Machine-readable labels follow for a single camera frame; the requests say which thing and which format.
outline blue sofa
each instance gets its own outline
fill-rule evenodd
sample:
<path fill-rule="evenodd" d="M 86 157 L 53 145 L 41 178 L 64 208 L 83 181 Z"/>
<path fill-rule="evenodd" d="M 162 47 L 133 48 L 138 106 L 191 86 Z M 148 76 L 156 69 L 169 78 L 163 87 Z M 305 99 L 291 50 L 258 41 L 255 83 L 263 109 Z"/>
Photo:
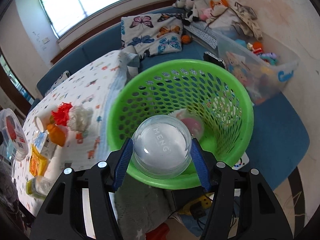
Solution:
<path fill-rule="evenodd" d="M 155 13 L 177 13 L 176 8 L 164 8 Z M 71 51 L 38 82 L 37 88 L 44 96 L 46 91 L 66 70 L 74 74 L 79 69 L 109 51 L 121 47 L 120 24 L 92 37 Z M 193 41 L 178 53 L 146 58 L 140 72 L 158 63 L 180 59 L 203 59 L 206 48 Z M 295 169 L 309 147 L 309 136 L 299 116 L 286 97 L 280 93 L 260 106 L 254 107 L 254 128 L 246 150 L 250 162 L 243 169 L 259 169 L 272 189 L 279 186 Z"/>

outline window frame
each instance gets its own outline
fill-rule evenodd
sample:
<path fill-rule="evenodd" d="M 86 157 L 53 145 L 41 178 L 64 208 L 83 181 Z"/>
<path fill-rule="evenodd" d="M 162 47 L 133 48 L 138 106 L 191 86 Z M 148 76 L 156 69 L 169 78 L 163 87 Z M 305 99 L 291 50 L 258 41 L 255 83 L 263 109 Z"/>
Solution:
<path fill-rule="evenodd" d="M 22 86 L 22 88 L 31 96 L 31 98 L 33 99 L 33 100 L 35 100 L 35 98 L 34 98 L 34 96 L 28 91 L 28 89 L 26 89 L 26 87 L 22 84 L 22 82 L 20 81 L 20 79 L 17 77 L 17 75 L 14 73 L 14 71 L 12 70 L 12 68 L 10 67 L 10 65 L 9 65 L 9 63 L 8 63 L 8 61 L 7 61 L 7 59 L 5 58 L 5 56 L 4 56 L 4 54 L 3 54 L 3 52 L 2 52 L 2 50 L 1 50 L 1 48 L 0 48 L 0 56 L 2 55 L 2 57 L 4 58 L 4 61 L 7 63 L 7 66 L 8 66 L 8 68 L 10 69 L 10 71 L 11 71 L 11 73 L 13 73 L 13 75 L 15 76 L 15 78 L 18 80 L 18 82 L 19 82 L 19 84 Z"/>
<path fill-rule="evenodd" d="M 84 19 L 82 19 L 81 21 L 79 21 L 76 25 L 73 25 L 69 30 L 67 30 L 65 33 L 63 33 L 63 35 L 59 36 L 59 35 L 57 34 L 55 28 L 53 27 L 52 20 L 50 19 L 49 15 L 48 15 L 48 13 L 47 13 L 47 11 L 46 11 L 46 9 L 44 8 L 44 5 L 43 5 L 42 1 L 39 0 L 39 3 L 41 4 L 42 10 L 44 11 L 45 15 L 47 16 L 47 19 L 48 19 L 48 21 L 50 22 L 50 25 L 51 25 L 51 28 L 52 28 L 52 30 L 53 30 L 53 33 L 54 33 L 54 35 L 58 38 L 58 40 L 61 39 L 62 37 L 64 37 L 65 35 L 67 35 L 72 29 L 76 28 L 78 25 L 82 24 L 83 22 L 85 22 L 85 21 L 88 20 L 89 18 L 94 17 L 95 15 L 100 14 L 102 11 L 107 10 L 108 7 L 113 6 L 113 5 L 115 4 L 115 3 L 112 3 L 112 4 L 110 4 L 110 5 L 107 5 L 107 6 L 105 6 L 104 8 L 96 11 L 95 13 L 87 16 L 86 18 L 84 18 Z"/>

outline green laundry basket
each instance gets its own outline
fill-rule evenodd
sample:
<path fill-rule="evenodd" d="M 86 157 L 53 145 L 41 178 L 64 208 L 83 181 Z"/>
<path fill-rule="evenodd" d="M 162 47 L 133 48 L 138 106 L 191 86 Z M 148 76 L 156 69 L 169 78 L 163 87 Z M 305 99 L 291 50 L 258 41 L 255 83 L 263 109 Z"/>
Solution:
<path fill-rule="evenodd" d="M 133 78 L 120 92 L 108 117 L 108 144 L 121 148 L 148 117 L 187 108 L 205 125 L 201 147 L 233 166 L 246 150 L 253 130 L 253 109 L 242 84 L 228 71 L 209 62 L 178 59 L 155 65 Z M 153 179 L 136 169 L 135 179 L 153 187 L 185 189 L 200 185 L 193 162 L 172 179 Z"/>

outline basket rim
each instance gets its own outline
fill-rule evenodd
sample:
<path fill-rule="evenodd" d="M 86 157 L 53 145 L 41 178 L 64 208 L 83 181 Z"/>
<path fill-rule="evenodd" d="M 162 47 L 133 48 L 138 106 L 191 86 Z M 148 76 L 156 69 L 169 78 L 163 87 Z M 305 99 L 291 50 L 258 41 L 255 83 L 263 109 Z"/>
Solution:
<path fill-rule="evenodd" d="M 236 97 L 239 99 L 239 104 L 242 108 L 241 118 L 243 120 L 245 120 L 245 122 L 243 122 L 241 125 L 241 128 L 240 128 L 241 137 L 239 137 L 237 139 L 238 143 L 235 145 L 233 151 L 243 152 L 243 153 L 245 152 L 246 148 L 248 147 L 249 141 L 251 139 L 251 135 L 252 135 L 252 131 L 253 131 L 253 121 L 254 121 L 253 107 L 252 107 L 252 103 L 251 103 L 251 100 L 250 100 L 250 97 L 248 95 L 247 90 L 241 84 L 241 82 L 239 82 L 239 80 L 236 77 L 234 77 L 231 73 L 229 73 L 227 70 L 225 70 L 225 69 L 221 68 L 220 66 L 217 66 L 213 63 L 202 61 L 202 60 L 197 60 L 197 59 L 175 59 L 175 60 L 170 60 L 170 61 L 159 63 L 159 64 L 154 65 L 153 67 L 150 67 L 147 70 L 143 71 L 142 73 L 140 73 L 139 75 L 137 75 L 136 77 L 134 77 L 132 80 L 130 80 L 127 83 L 127 85 L 118 94 L 116 100 L 113 102 L 113 105 L 111 106 L 109 116 L 108 116 L 107 141 L 108 141 L 109 149 L 111 151 L 118 150 L 121 146 L 119 147 L 116 145 L 115 139 L 117 137 L 117 134 L 112 132 L 112 128 L 118 124 L 118 120 L 115 120 L 114 118 L 109 118 L 109 117 L 115 116 L 117 114 L 117 111 L 118 111 L 117 105 L 123 103 L 122 102 L 123 95 L 125 95 L 127 93 L 130 93 L 130 94 L 132 93 L 131 84 L 137 84 L 137 83 L 144 84 L 145 76 L 148 76 L 152 73 L 159 72 L 159 70 L 163 72 L 164 71 L 163 69 L 166 68 L 167 66 L 172 67 L 174 64 L 181 66 L 182 64 L 186 64 L 186 63 L 188 63 L 188 64 L 189 63 L 201 64 L 201 65 L 205 65 L 207 67 L 214 68 L 214 75 L 215 76 L 218 76 L 218 77 L 223 76 L 223 77 L 225 77 L 223 79 L 226 79 L 226 80 L 224 80 L 226 83 L 232 82 L 234 84 L 234 86 L 232 87 L 232 90 L 236 94 Z M 236 163 L 238 161 L 238 159 L 235 160 L 235 158 L 236 157 L 232 157 L 231 155 L 225 156 L 224 162 L 227 163 L 228 165 L 234 165 L 234 163 Z M 154 187 L 160 187 L 160 188 L 166 188 L 166 189 L 181 189 L 181 185 L 178 184 L 179 180 L 177 180 L 177 178 L 180 175 L 178 177 L 175 177 L 172 179 L 153 179 L 153 178 L 149 178 L 148 176 L 144 175 L 141 172 L 139 172 L 141 174 L 137 174 L 135 169 L 133 169 L 132 165 L 133 164 L 130 162 L 127 173 L 130 176 L 134 177 L 135 179 L 137 179 L 143 183 L 149 184 Z M 197 187 L 200 185 L 200 182 L 198 180 L 198 176 L 196 173 L 188 174 L 188 175 L 190 178 L 190 185 L 189 185 L 190 187 Z"/>

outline light switch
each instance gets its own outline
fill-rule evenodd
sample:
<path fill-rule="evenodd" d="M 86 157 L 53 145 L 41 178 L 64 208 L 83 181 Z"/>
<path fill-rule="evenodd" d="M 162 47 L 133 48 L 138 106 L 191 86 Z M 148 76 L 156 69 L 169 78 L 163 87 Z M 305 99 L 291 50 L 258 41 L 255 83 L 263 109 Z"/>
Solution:
<path fill-rule="evenodd" d="M 42 40 L 43 44 L 46 44 L 48 41 L 49 41 L 49 38 L 48 38 L 48 37 L 46 37 L 46 38 L 44 38 L 44 39 Z"/>

